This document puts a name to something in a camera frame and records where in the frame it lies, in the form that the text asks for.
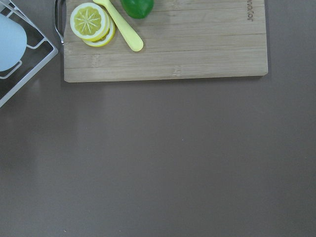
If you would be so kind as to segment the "green lime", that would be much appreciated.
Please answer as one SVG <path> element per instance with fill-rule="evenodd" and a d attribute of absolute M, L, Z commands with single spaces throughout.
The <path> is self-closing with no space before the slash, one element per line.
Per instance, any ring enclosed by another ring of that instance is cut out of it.
<path fill-rule="evenodd" d="M 147 17 L 154 7 L 154 0 L 121 0 L 120 3 L 125 12 L 134 19 Z"/>

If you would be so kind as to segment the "wooden cutting board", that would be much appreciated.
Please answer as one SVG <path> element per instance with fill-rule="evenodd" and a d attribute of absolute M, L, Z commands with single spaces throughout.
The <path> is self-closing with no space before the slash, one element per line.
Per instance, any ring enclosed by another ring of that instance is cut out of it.
<path fill-rule="evenodd" d="M 91 47 L 64 32 L 66 82 L 256 77 L 268 73 L 262 0 L 157 0 L 144 19 L 114 7 L 143 40 L 134 52 L 119 31 Z"/>

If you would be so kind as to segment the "lemon slice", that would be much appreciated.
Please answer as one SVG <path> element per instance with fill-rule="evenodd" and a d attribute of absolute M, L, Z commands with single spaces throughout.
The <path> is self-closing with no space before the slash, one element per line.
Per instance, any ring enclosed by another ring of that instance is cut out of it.
<path fill-rule="evenodd" d="M 104 9 L 95 3 L 86 2 L 72 11 L 70 26 L 73 33 L 80 39 L 97 41 L 109 31 L 110 20 Z"/>
<path fill-rule="evenodd" d="M 88 40 L 82 40 L 85 44 L 91 47 L 102 47 L 107 45 L 112 38 L 114 37 L 116 32 L 115 24 L 113 20 L 110 18 L 110 26 L 108 32 L 99 40 L 97 41 L 88 41 Z"/>

